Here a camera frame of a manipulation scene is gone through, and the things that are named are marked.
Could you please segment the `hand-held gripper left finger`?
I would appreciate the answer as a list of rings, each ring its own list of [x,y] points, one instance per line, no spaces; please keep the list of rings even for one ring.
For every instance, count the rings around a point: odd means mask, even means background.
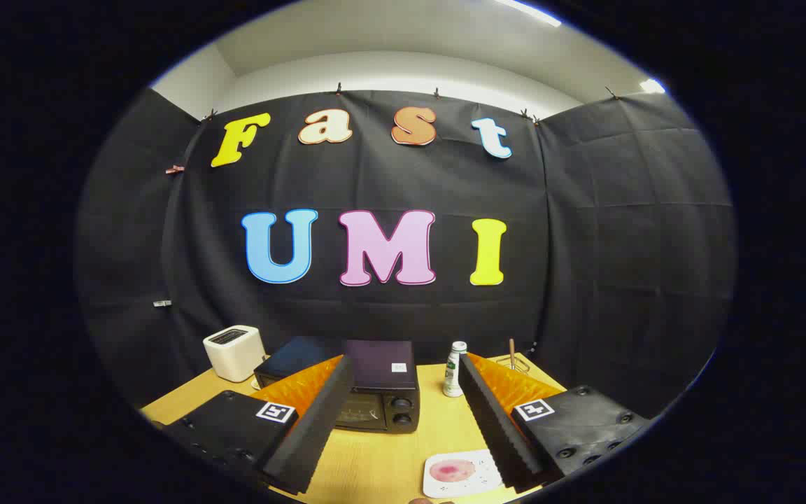
[[[159,429],[237,481],[303,494],[353,382],[351,358],[339,355],[250,395],[217,393]]]

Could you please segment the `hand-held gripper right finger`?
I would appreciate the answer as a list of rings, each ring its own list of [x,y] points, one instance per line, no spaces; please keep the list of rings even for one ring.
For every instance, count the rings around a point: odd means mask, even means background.
[[[503,484],[519,494],[599,465],[650,424],[595,387],[563,390],[471,352],[458,383]]]

